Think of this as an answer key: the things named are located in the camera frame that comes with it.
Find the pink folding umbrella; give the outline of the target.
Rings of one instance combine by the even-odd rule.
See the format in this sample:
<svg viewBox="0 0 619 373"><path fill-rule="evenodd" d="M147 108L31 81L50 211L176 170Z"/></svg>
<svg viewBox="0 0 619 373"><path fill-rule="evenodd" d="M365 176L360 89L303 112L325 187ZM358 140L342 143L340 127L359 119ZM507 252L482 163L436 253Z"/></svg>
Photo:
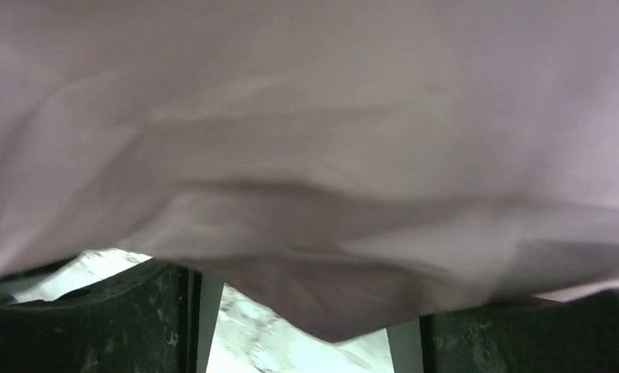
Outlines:
<svg viewBox="0 0 619 373"><path fill-rule="evenodd" d="M0 1L0 277L194 268L330 342L619 280L619 1Z"/></svg>

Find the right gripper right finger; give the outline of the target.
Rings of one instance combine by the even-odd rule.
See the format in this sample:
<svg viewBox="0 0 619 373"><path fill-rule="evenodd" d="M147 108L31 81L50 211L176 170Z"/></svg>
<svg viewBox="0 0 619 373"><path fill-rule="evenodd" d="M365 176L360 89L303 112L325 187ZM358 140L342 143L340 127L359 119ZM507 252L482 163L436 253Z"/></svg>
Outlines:
<svg viewBox="0 0 619 373"><path fill-rule="evenodd" d="M619 288L427 315L386 332L395 372L619 372Z"/></svg>

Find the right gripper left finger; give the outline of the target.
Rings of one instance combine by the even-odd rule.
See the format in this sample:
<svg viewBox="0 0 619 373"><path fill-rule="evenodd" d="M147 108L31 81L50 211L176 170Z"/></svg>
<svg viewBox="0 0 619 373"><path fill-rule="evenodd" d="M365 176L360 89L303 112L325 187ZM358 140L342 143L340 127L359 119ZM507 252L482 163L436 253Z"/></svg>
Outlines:
<svg viewBox="0 0 619 373"><path fill-rule="evenodd" d="M221 281L147 260L53 301L8 303L62 263L0 279L0 372L203 372Z"/></svg>

